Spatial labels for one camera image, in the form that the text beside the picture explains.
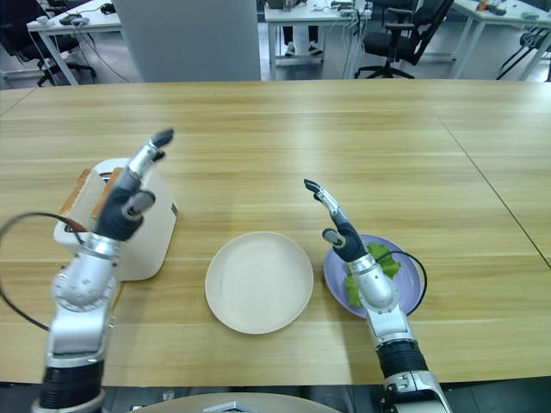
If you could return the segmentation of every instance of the silver metal arm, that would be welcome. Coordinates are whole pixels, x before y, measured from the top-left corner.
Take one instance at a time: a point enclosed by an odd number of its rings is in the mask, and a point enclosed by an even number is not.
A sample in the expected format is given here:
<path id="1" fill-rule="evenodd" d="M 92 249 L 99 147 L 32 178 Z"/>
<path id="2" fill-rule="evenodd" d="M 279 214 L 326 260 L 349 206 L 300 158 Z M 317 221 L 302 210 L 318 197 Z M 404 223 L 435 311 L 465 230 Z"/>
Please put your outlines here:
<path id="1" fill-rule="evenodd" d="M 345 261 L 368 311 L 367 324 L 385 376 L 387 411 L 399 413 L 451 413 L 436 376 L 428 370 L 406 314 L 399 308 L 399 290 L 363 245 L 337 200 L 316 182 L 305 180 L 329 211 L 337 230 L 323 238 Z"/>
<path id="2" fill-rule="evenodd" d="M 103 361 L 111 326 L 119 251 L 141 226 L 155 195 L 139 187 L 147 171 L 164 157 L 161 146 L 173 131 L 158 133 L 129 160 L 97 221 L 71 264 L 54 278 L 56 314 L 46 345 L 46 372 L 33 413 L 97 413 Z"/>

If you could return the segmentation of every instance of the white desk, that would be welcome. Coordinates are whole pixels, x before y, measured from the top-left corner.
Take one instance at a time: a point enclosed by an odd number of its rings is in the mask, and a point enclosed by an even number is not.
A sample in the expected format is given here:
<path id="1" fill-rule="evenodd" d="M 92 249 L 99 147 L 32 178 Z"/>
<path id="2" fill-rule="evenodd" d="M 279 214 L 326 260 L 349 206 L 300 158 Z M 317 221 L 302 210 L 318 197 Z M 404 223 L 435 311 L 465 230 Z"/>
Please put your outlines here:
<path id="1" fill-rule="evenodd" d="M 313 5 L 328 6 L 331 2 L 329 0 L 308 0 L 306 4 L 301 3 L 293 7 L 291 11 L 283 11 L 282 9 L 271 9 L 266 3 L 264 7 L 264 17 L 268 23 L 268 42 L 269 42 L 269 70 L 272 80 L 276 80 L 276 61 L 278 59 L 324 59 L 325 47 L 327 39 L 328 26 L 342 27 L 343 25 L 350 24 L 351 20 L 348 17 L 341 17 L 338 11 L 334 9 L 325 8 L 324 10 L 314 10 Z M 356 1 L 356 7 L 362 11 L 365 5 L 364 0 Z M 363 19 L 369 20 L 371 14 L 364 14 Z M 323 54 L 309 57 L 309 56 L 293 56 L 292 58 L 286 58 L 284 56 L 276 55 L 276 30 L 281 26 L 321 26 L 322 35 L 322 49 Z M 361 50 L 361 43 L 363 41 L 363 33 L 354 36 L 350 39 L 352 44 L 350 45 L 351 58 L 345 63 L 344 78 L 352 78 L 354 69 L 356 67 L 356 61 Z"/>
<path id="2" fill-rule="evenodd" d="M 486 25 L 506 25 L 506 26 L 527 26 L 527 27 L 549 27 L 551 28 L 551 15 L 542 11 L 534 6 L 520 2 L 518 0 L 506 0 L 499 4 L 500 9 L 507 8 L 507 13 L 504 15 L 494 15 L 489 11 L 476 11 L 478 2 L 475 0 L 455 0 L 454 9 L 461 12 L 468 17 L 467 24 L 461 33 L 461 38 L 457 44 L 454 52 L 454 57 L 458 59 L 459 64 L 455 68 L 453 78 L 457 79 L 461 76 L 465 65 L 473 54 L 482 31 Z M 540 18 L 537 20 L 526 20 L 521 17 L 523 12 L 537 13 Z M 461 55 L 461 50 L 464 47 L 465 41 L 469 35 L 469 31 L 473 22 L 476 22 L 476 27 L 473 33 L 470 35 L 467 48 Z M 545 38 L 540 49 L 536 52 L 536 55 L 530 60 L 523 73 L 518 78 L 519 80 L 526 80 L 528 75 L 534 70 L 534 67 L 542 58 L 543 53 L 551 45 L 551 32 Z"/>
<path id="3" fill-rule="evenodd" d="M 75 33 L 120 32 L 121 21 L 119 20 L 119 16 L 116 13 L 104 15 L 99 10 L 102 4 L 105 3 L 111 2 L 109 0 L 91 0 L 85 4 L 81 4 L 74 9 L 70 9 L 63 14 L 56 15 L 54 18 L 50 19 L 50 21 L 54 23 L 52 26 L 44 26 L 38 22 L 30 22 L 27 25 L 29 32 L 38 32 L 40 38 L 48 48 L 48 51 L 52 54 L 53 59 L 67 78 L 67 81 L 69 81 L 69 84 L 78 84 L 77 79 L 75 79 L 71 73 L 71 70 L 61 58 L 58 48 L 54 45 L 53 41 L 50 39 L 50 36 Z M 90 23 L 80 26 L 75 30 L 73 26 L 64 26 L 59 22 L 67 15 L 76 13 L 82 15 L 83 17 L 88 17 L 90 19 Z"/>

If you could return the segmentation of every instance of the empty plate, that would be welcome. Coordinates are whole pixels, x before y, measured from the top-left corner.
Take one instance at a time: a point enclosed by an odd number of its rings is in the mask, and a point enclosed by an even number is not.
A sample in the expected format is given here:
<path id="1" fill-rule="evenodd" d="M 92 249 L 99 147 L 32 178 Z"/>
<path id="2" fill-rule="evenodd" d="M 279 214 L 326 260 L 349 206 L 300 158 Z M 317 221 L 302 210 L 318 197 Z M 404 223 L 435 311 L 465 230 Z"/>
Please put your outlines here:
<path id="1" fill-rule="evenodd" d="M 366 245 L 371 242 L 383 243 L 390 250 L 403 251 L 398 245 L 383 237 L 377 237 L 371 234 L 360 234 L 360 237 Z M 409 256 L 393 254 L 393 259 L 402 264 L 393 280 L 396 283 L 396 287 L 399 289 L 399 307 L 407 314 L 415 308 L 419 300 L 423 297 L 422 275 L 415 265 L 415 262 Z M 325 283 L 340 305 L 352 314 L 366 318 L 368 316 L 368 311 L 363 306 L 356 307 L 348 304 L 348 294 L 346 292 L 346 285 L 344 284 L 346 275 L 346 264 L 337 254 L 335 254 L 333 248 L 329 249 L 324 261 Z"/>
<path id="2" fill-rule="evenodd" d="M 274 232 L 251 232 L 224 245 L 205 279 L 214 315 L 247 334 L 270 333 L 291 323 L 308 304 L 312 289 L 306 252 Z"/>

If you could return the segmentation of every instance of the black office chair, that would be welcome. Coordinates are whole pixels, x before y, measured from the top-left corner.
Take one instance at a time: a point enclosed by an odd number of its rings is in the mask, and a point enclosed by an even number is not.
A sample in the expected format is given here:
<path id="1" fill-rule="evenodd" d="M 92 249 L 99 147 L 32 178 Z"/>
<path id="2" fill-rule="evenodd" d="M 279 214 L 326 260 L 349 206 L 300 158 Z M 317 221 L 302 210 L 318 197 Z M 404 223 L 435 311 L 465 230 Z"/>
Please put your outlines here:
<path id="1" fill-rule="evenodd" d="M 0 43 L 10 56 L 16 56 L 23 62 L 38 59 L 38 67 L 44 72 L 44 76 L 38 81 L 41 86 L 46 80 L 55 84 L 53 75 L 60 72 L 57 65 L 46 67 L 45 59 L 52 57 L 44 42 L 38 34 L 27 31 L 27 23 L 36 20 L 41 15 L 46 15 L 35 0 L 0 0 Z M 67 52 L 78 47 L 78 40 L 69 35 L 55 36 L 54 39 L 60 52 Z M 93 67 L 67 63 L 70 69 L 77 71 L 90 71 L 92 77 L 96 77 Z"/>
<path id="2" fill-rule="evenodd" d="M 412 0 L 373 0 L 374 6 L 379 6 L 382 8 L 381 15 L 381 26 L 385 25 L 385 14 L 388 9 L 411 9 Z"/>
<path id="3" fill-rule="evenodd" d="M 358 79 L 362 71 L 373 71 L 367 79 L 378 76 L 393 77 L 393 75 L 413 79 L 412 75 L 393 68 L 391 63 L 402 59 L 416 65 L 453 3 L 454 0 L 425 3 L 415 13 L 411 10 L 388 9 L 398 17 L 398 23 L 385 25 L 391 33 L 367 32 L 363 39 L 365 52 L 386 56 L 387 62 L 384 66 L 361 67 L 356 72 L 355 78 Z M 404 23 L 408 17 L 411 18 L 411 23 Z M 409 36 L 402 36 L 404 31 L 409 32 Z"/>
<path id="4" fill-rule="evenodd" d="M 496 80 L 501 79 L 503 76 L 505 76 L 509 71 L 518 65 L 526 56 L 529 55 L 530 52 L 533 50 L 539 50 L 542 47 L 542 43 L 545 40 L 545 37 L 549 33 L 548 28 L 532 28 L 530 31 L 523 33 L 522 36 L 520 36 L 520 48 L 514 52 L 499 68 L 501 70 L 501 73 L 496 78 Z M 507 64 L 511 62 L 522 50 L 526 48 L 526 52 L 524 52 L 520 58 L 515 60 L 509 67 L 505 69 Z M 546 52 L 551 52 L 551 46 L 548 47 L 548 50 Z M 549 62 L 549 72 L 548 72 L 548 78 L 546 82 L 551 82 L 551 62 Z"/>

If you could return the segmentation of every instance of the wooden table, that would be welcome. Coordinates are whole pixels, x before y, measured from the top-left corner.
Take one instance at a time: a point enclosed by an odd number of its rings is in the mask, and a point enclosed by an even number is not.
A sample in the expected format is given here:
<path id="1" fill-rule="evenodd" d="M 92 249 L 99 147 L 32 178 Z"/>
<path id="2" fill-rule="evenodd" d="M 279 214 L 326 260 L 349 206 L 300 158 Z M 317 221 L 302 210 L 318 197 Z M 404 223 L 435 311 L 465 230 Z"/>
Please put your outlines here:
<path id="1" fill-rule="evenodd" d="M 12 100 L 11 92 L 0 94 Z M 0 118 L 0 219 L 59 210 L 79 173 L 126 157 L 157 130 L 159 171 L 181 214 L 161 272 L 127 282 L 106 385 L 380 383 L 367 328 L 322 281 L 328 187 L 356 226 L 391 238 L 429 273 L 412 326 L 441 381 L 551 372 L 551 85 L 470 81 L 122 84 L 36 89 Z M 48 322 L 70 257 L 53 222 L 3 242 L 11 298 Z M 207 266 L 228 240 L 277 231 L 315 270 L 312 299 L 265 336 L 208 309 Z M 46 334 L 0 305 L 0 380 L 40 381 Z"/>

